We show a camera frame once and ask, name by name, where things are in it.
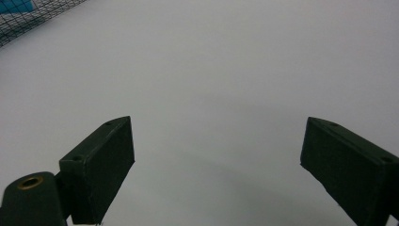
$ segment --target gray surface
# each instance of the gray surface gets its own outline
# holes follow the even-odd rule
[[[306,119],[399,154],[398,9],[87,1],[0,50],[0,188],[131,115],[104,225],[354,225],[299,166]]]

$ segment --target blue cloth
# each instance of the blue cloth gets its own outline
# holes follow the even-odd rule
[[[34,9],[32,0],[0,0],[0,14],[31,12]]]

